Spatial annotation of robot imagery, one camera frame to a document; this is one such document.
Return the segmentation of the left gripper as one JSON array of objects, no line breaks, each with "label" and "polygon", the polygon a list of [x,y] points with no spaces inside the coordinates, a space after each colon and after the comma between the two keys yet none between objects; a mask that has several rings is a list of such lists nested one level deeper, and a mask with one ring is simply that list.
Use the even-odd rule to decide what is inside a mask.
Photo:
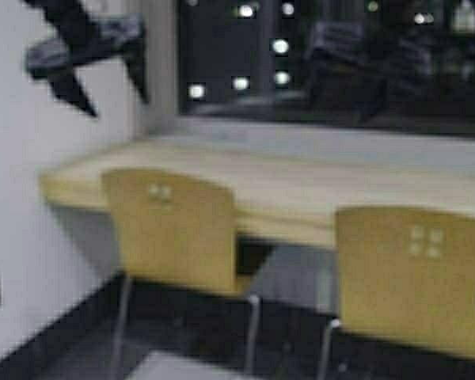
[{"label": "left gripper", "polygon": [[55,98],[65,101],[91,117],[97,117],[86,92],[76,77],[80,67],[107,59],[120,58],[143,104],[150,103],[146,77],[146,26],[134,14],[120,17],[96,17],[94,30],[77,45],[60,35],[29,47],[25,69],[34,79],[47,79]]}]

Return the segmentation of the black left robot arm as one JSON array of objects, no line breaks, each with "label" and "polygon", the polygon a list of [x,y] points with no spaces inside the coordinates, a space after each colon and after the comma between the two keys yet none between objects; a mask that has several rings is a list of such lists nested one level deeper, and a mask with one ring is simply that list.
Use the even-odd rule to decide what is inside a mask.
[{"label": "black left robot arm", "polygon": [[138,14],[93,16],[80,1],[27,1],[43,11],[56,34],[29,47],[25,70],[46,81],[53,96],[85,114],[98,113],[76,69],[106,59],[122,59],[142,103],[150,102],[146,80],[146,25]]}]

